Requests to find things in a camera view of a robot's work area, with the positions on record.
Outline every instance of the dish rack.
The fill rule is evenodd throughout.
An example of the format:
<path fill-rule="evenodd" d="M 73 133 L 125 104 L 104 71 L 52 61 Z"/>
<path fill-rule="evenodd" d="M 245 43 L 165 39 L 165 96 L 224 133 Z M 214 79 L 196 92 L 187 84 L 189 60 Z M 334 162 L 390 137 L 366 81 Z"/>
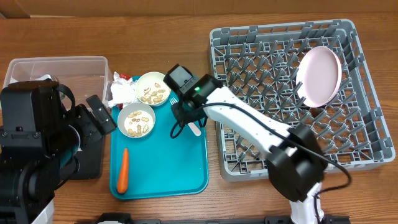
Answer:
<path fill-rule="evenodd" d="M 299 98 L 295 82 L 303 56 L 326 46 L 340 59 L 338 94 L 319 108 Z M 329 159 L 349 170 L 374 169 L 395 158 L 386 120 L 354 24 L 347 19 L 213 29 L 214 76 L 245 103 L 274 120 L 315 132 Z M 227 181 L 267 179 L 259 151 L 217 123 L 221 175 Z M 328 166 L 327 172 L 338 169 Z"/>

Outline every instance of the wooden surface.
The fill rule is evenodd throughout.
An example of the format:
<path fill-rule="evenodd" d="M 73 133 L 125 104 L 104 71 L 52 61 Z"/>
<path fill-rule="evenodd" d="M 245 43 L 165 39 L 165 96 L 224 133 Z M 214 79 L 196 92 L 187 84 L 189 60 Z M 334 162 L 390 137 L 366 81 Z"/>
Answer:
<path fill-rule="evenodd" d="M 3 0 L 30 16 L 189 16 L 270 13 L 398 12 L 397 0 Z"/>
<path fill-rule="evenodd" d="M 0 20 L 0 80 L 14 58 L 72 55 L 103 55 L 111 71 L 131 75 L 166 72 L 176 63 L 204 74 L 208 72 L 209 33 L 214 28 L 336 18 L 355 23 L 392 140 L 398 144 L 398 14 Z M 228 183 L 221 178 L 214 122 L 209 122 L 206 129 L 210 182 L 204 192 L 130 202 L 116 200 L 109 191 L 108 136 L 102 177 L 69 181 L 56 192 L 56 223 L 95 219 L 103 212 L 129 212 L 134 218 L 163 220 L 289 214 L 288 201 L 268 180 Z M 322 207 L 326 213 L 350 215 L 353 223 L 396 223 L 397 176 L 397 160 L 375 170 L 355 172 L 350 188 L 323 195 Z M 345 180 L 342 174 L 327 175 L 325 186 Z"/>

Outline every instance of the plastic container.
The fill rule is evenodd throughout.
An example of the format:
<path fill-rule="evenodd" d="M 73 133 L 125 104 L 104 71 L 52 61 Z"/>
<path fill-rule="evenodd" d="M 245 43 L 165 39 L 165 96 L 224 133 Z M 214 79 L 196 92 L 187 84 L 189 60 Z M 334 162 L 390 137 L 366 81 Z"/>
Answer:
<path fill-rule="evenodd" d="M 310 108 L 297 94 L 302 84 L 295 77 L 303 56 L 317 46 L 338 56 L 342 78 L 331 101 Z M 326 156 L 347 169 L 373 169 L 394 160 L 392 139 L 351 21 L 214 29 L 210 63 L 214 76 L 247 104 L 277 121 L 310 126 Z M 224 179 L 268 178 L 258 150 L 227 126 L 217 123 L 216 129 Z"/>
<path fill-rule="evenodd" d="M 83 103 L 88 107 L 86 99 L 91 95 L 98 95 L 108 105 L 107 89 L 112 76 L 108 60 L 102 56 L 17 58 L 8 66 L 3 88 L 46 74 L 57 77 L 60 83 L 69 87 L 77 105 Z M 70 107 L 69 100 L 63 100 L 63 103 L 66 108 Z"/>

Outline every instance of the fork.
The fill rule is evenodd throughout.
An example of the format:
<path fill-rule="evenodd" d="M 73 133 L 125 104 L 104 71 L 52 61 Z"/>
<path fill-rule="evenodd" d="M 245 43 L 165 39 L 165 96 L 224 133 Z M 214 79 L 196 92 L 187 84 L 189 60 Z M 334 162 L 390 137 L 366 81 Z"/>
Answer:
<path fill-rule="evenodd" d="M 175 103 L 178 103 L 177 99 L 174 98 L 174 97 L 171 97 L 171 98 L 169 99 L 169 101 L 170 101 L 170 103 L 171 103 L 172 105 L 175 104 Z M 201 135 L 200 129 L 199 129 L 193 122 L 188 123 L 188 127 L 192 130 L 192 132 L 194 133 L 194 135 L 196 135 L 196 136 L 200 136 L 200 135 Z"/>

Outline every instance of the tray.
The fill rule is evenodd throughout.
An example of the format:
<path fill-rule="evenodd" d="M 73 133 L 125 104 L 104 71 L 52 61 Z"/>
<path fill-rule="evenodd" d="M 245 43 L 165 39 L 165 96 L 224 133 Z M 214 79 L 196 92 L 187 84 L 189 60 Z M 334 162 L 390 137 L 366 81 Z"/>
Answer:
<path fill-rule="evenodd" d="M 175 93 L 172 92 L 170 97 L 176 97 Z M 209 174 L 205 129 L 201 128 L 202 134 L 197 137 L 186 127 L 179 137 L 171 139 L 170 131 L 175 118 L 170 107 L 169 101 L 152 107 L 156 115 L 155 126 L 144 138 L 131 139 L 119 129 L 112 133 L 109 188 L 116 198 L 129 200 L 197 194 L 207 187 Z M 115 121 L 119 112 L 117 107 L 112 109 Z M 125 147 L 129 149 L 130 159 L 129 188 L 121 195 L 116 187 Z"/>
<path fill-rule="evenodd" d="M 321 45 L 337 54 L 343 76 L 336 97 L 320 108 L 309 108 L 296 94 L 301 83 L 295 76 L 303 56 Z M 373 169 L 394 160 L 386 120 L 351 21 L 214 29 L 210 63 L 217 79 L 261 113 L 292 126 L 310 126 L 326 156 L 347 169 Z M 223 124 L 217 123 L 216 129 L 224 179 L 268 178 L 256 148 Z"/>

